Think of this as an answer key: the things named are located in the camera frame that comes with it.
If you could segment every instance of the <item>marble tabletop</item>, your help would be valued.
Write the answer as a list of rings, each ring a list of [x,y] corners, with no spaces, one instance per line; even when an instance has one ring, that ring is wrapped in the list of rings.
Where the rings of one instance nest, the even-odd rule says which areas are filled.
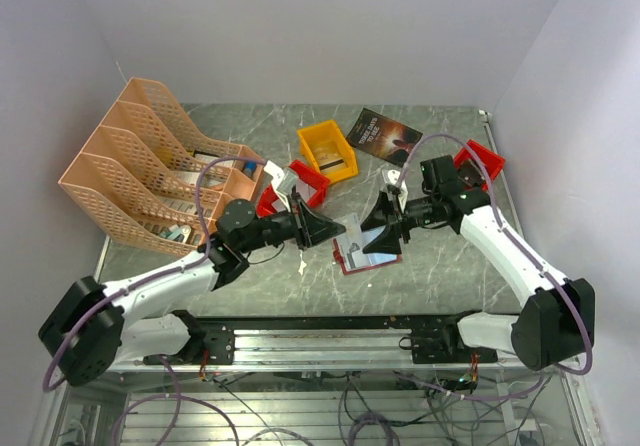
[[[302,159],[298,128],[333,118],[346,134],[363,107],[424,133],[447,132],[491,146],[483,115],[466,107],[188,104],[185,110],[205,134],[247,144],[263,158],[286,166],[293,159]],[[418,162],[455,154],[458,149],[444,139],[425,144],[407,179],[409,198],[421,194]],[[356,158],[360,173],[329,188],[320,208],[325,215],[338,218],[355,212],[362,219],[375,203],[380,171],[390,165],[360,151],[356,151]],[[495,186],[498,206],[514,224],[503,175]],[[254,252],[251,259],[257,262],[274,252],[265,248]],[[174,307],[188,309],[196,316],[216,317],[450,314],[469,309],[512,313],[519,309],[514,294],[493,266],[450,228],[416,231],[411,242],[403,245],[402,257],[397,264],[344,276],[327,242],[303,253],[307,267],[301,275],[298,249],[287,244],[277,258],[249,268],[234,283],[215,293],[184,298]],[[133,276],[174,260],[111,242],[100,280]]]

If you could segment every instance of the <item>book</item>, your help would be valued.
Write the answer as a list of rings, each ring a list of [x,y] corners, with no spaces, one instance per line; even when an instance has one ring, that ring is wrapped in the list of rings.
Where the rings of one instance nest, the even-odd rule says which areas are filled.
[[[363,109],[349,134],[351,146],[402,166],[422,133],[370,109]]]

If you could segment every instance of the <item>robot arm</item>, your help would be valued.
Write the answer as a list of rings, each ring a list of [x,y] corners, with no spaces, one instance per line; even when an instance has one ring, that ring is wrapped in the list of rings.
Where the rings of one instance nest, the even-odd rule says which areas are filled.
[[[123,361],[164,354],[189,362],[214,349],[186,311],[173,311],[178,299],[223,287],[248,267],[245,254],[294,239],[313,247],[345,231],[344,226],[313,212],[297,193],[285,198],[288,210],[258,218],[254,205],[231,201],[209,238],[182,259],[142,275],[99,284],[92,277],[76,281],[40,328],[38,336],[54,355],[77,321],[94,305],[132,284],[144,284],[97,311],[64,352],[59,367],[73,386],[86,384]]]
[[[576,321],[554,283],[561,285],[584,322],[593,344],[595,298],[584,279],[569,280],[549,265],[490,205],[479,188],[466,190],[451,156],[421,163],[426,197],[406,201],[406,187],[389,185],[364,220],[364,231],[385,226],[365,253],[400,254],[400,238],[416,227],[449,225],[476,246],[506,279],[522,311],[519,315],[470,312],[457,323],[459,339],[469,347],[509,352],[530,369],[540,370],[585,351]],[[385,178],[395,183],[397,176]]]

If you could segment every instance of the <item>purple cable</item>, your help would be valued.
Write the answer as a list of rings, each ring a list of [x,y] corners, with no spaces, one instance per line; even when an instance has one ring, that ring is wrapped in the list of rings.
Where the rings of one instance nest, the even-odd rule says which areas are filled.
[[[162,433],[162,436],[160,436],[160,439],[156,443],[156,446],[160,446],[162,443],[164,443],[164,441],[169,436],[169,433],[171,433],[171,430],[176,425],[176,422],[178,421],[178,416],[180,415],[180,407],[182,406],[182,399],[183,399],[182,391],[180,389],[180,383],[178,381],[178,376],[176,376],[176,373],[171,367],[171,365],[169,364],[169,361],[167,361],[167,358],[165,356],[158,356],[158,358],[160,359],[160,362],[163,364],[163,366],[169,372],[169,376],[171,376],[171,382],[173,383],[173,389],[175,390],[176,410],[173,412],[173,417],[171,418],[171,422],[167,426],[167,429],[165,429],[164,433]],[[127,414],[129,414],[137,406],[147,401],[149,401],[149,398],[144,398],[140,401],[136,401],[132,406],[127,408],[120,415],[120,417],[116,420],[116,422],[113,424],[113,427],[111,428],[111,446],[118,446],[118,432],[120,431],[120,425],[127,417]]]
[[[200,188],[202,187],[202,181],[204,180],[204,176],[207,173],[207,171],[209,171],[209,169],[211,169],[213,166],[215,166],[218,163],[221,163],[223,161],[250,161],[256,164],[265,164],[265,161],[262,159],[255,159],[255,158],[246,158],[246,157],[239,157],[239,156],[225,156],[224,158],[216,158],[213,161],[211,161],[209,164],[207,164],[204,169],[202,171],[200,171],[200,175],[198,176],[198,181],[196,182],[196,210],[198,213],[198,220],[200,221],[200,227],[202,228],[203,233],[208,232],[208,228],[207,228],[207,222],[204,218],[204,213],[202,210],[202,204],[200,203]],[[170,268],[170,269],[166,269],[164,271],[158,271],[156,273],[153,273],[147,277],[144,277],[132,284],[130,284],[127,288],[122,288],[119,291],[116,291],[115,293],[113,293],[110,296],[107,296],[106,298],[98,301],[96,304],[94,304],[86,313],[84,313],[80,319],[76,322],[76,324],[73,325],[73,327],[71,328],[71,330],[67,333],[67,335],[65,336],[64,340],[62,341],[62,343],[60,343],[60,346],[58,347],[57,351],[55,352],[55,354],[53,355],[53,358],[51,358],[51,362],[49,363],[49,366],[47,367],[47,371],[44,374],[44,379],[42,381],[42,389],[45,392],[51,392],[54,389],[58,388],[62,383],[64,383],[65,378],[62,377],[60,379],[58,379],[55,383],[51,384],[51,378],[53,376],[53,373],[56,369],[56,367],[60,364],[60,360],[62,359],[62,356],[64,355],[65,351],[67,350],[67,348],[69,347],[69,345],[71,344],[71,341],[73,340],[73,338],[76,337],[76,335],[78,334],[78,332],[80,331],[80,329],[87,323],[87,321],[89,321],[98,311],[100,311],[102,308],[106,307],[109,303],[111,303],[112,301],[115,301],[118,298],[121,298],[122,296],[126,296],[127,294],[129,294],[130,292],[138,289],[140,286],[144,286],[145,284],[150,283],[151,281],[155,281],[156,279],[162,278],[164,276],[167,276],[169,274],[173,274],[173,273],[178,273],[181,271],[186,271],[189,270],[191,268],[194,268],[196,266],[199,266],[200,264],[202,264],[204,261],[206,261],[209,257],[209,252],[211,251],[211,243],[209,241],[207,241],[205,246],[205,253],[204,255],[202,255],[201,258],[197,259],[196,261],[194,261],[193,263],[187,264],[184,269],[180,266],[176,266],[175,268]]]
[[[396,182],[396,186],[399,188],[402,185],[402,181],[404,181],[404,178],[409,173],[409,163],[413,159],[418,149],[427,141],[430,141],[435,138],[450,139],[458,143],[460,146],[462,146],[471,155],[474,162],[476,163],[478,168],[480,168],[480,171],[482,171],[482,174],[485,177],[489,198],[491,201],[491,209],[493,211],[493,216],[496,219],[496,223],[501,228],[502,232],[505,233],[507,238],[509,238],[509,240],[513,243],[513,245],[516,248],[518,248],[520,252],[522,252],[522,254],[524,254],[527,257],[527,259],[533,264],[533,266],[541,274],[544,275],[545,278],[549,280],[549,282],[553,285],[556,291],[558,291],[558,294],[560,295],[564,303],[567,305],[567,308],[569,309],[569,312],[571,313],[573,320],[578,326],[578,331],[580,332],[580,337],[582,339],[582,342],[584,343],[584,350],[587,358],[586,358],[584,367],[582,369],[572,369],[559,363],[557,364],[558,368],[560,368],[562,371],[565,371],[571,374],[576,374],[578,376],[584,376],[585,374],[589,373],[589,371],[591,371],[591,367],[593,366],[593,346],[591,344],[591,340],[589,339],[589,332],[587,331],[587,327],[585,326],[584,321],[580,316],[580,312],[578,311],[578,308],[576,308],[576,306],[573,304],[573,301],[571,301],[571,298],[569,297],[567,292],[564,290],[563,286],[551,274],[544,271],[544,266],[537,260],[537,258],[534,255],[532,255],[529,252],[529,250],[518,240],[518,238],[515,235],[513,235],[508,229],[506,228],[502,229],[503,221],[502,221],[502,217],[500,216],[500,213],[498,212],[498,205],[496,202],[495,191],[493,189],[493,181],[491,181],[491,178],[489,177],[489,173],[487,172],[487,168],[482,163],[482,160],[480,159],[478,154],[473,149],[471,149],[468,144],[463,143],[460,139],[448,133],[434,133],[434,134],[429,134],[427,136],[423,136],[420,139],[420,141],[416,143],[416,145],[413,147],[413,149],[409,153],[407,160],[402,166],[402,171],[400,172],[400,177]]]
[[[365,426],[373,426],[373,425],[380,426],[384,431],[384,434],[387,437],[386,446],[393,446],[394,442],[397,444],[397,446],[400,446],[400,438],[398,438],[398,435],[395,433],[393,429],[391,429],[391,426],[389,426],[389,423],[387,422],[387,418],[385,418],[383,415],[379,413],[369,413],[369,412],[363,413],[360,416],[358,416],[355,422],[353,423],[353,425],[351,426],[351,429],[349,430],[349,439],[348,439],[349,446],[355,445],[358,433],[362,431],[365,428]]]
[[[177,395],[177,394],[166,394],[166,393],[153,394],[153,395],[148,396],[146,398],[140,399],[139,401],[136,401],[131,406],[129,406],[124,411],[124,413],[122,413],[122,414],[123,414],[123,416],[127,415],[133,409],[137,408],[142,403],[146,403],[148,401],[157,401],[159,399],[168,399],[168,398],[178,400],[178,396],[180,396],[180,399],[182,401],[188,401],[188,402],[191,402],[191,403],[199,404],[201,406],[206,406],[207,408],[214,410],[216,413],[218,413],[220,416],[222,416],[224,418],[224,420],[227,422],[227,424],[229,425],[229,427],[231,428],[231,431],[233,432],[233,436],[234,436],[234,439],[235,439],[236,446],[240,446],[240,437],[238,436],[238,431],[236,430],[236,426],[235,426],[235,424],[233,424],[233,421],[231,421],[231,418],[229,416],[227,416],[224,411],[222,411],[220,408],[215,407],[213,404],[207,403],[206,401],[202,401],[201,399],[197,399],[197,398],[192,398],[191,396],[185,396],[184,394],[180,394],[180,395]]]

